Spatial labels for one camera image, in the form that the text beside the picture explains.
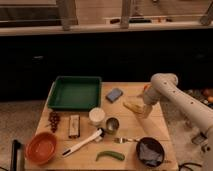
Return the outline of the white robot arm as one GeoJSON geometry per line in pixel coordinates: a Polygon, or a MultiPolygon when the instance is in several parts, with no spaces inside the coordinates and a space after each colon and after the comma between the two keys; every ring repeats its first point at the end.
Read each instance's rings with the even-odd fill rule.
{"type": "Polygon", "coordinates": [[[181,91],[178,77],[172,73],[157,73],[151,77],[151,85],[142,93],[144,105],[155,105],[162,96],[176,105],[208,139],[202,171],[213,171],[213,109],[181,91]]]}

